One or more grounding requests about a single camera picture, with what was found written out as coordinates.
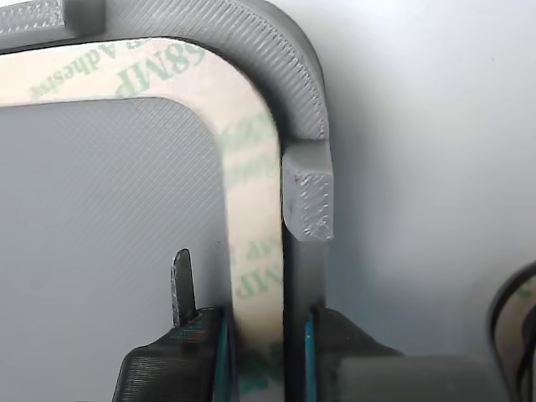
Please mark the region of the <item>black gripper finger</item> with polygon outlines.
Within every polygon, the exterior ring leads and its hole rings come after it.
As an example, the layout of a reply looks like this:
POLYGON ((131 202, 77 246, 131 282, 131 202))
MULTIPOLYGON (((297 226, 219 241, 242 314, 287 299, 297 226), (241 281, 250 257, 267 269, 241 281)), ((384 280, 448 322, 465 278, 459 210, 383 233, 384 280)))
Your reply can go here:
POLYGON ((399 357, 401 354, 378 342, 341 312, 315 307, 305 326, 305 400, 327 400, 335 368, 343 358, 399 357))
POLYGON ((115 402, 212 402, 233 399, 229 321, 222 307, 198 309, 189 250, 171 267, 173 327, 123 359, 115 402))

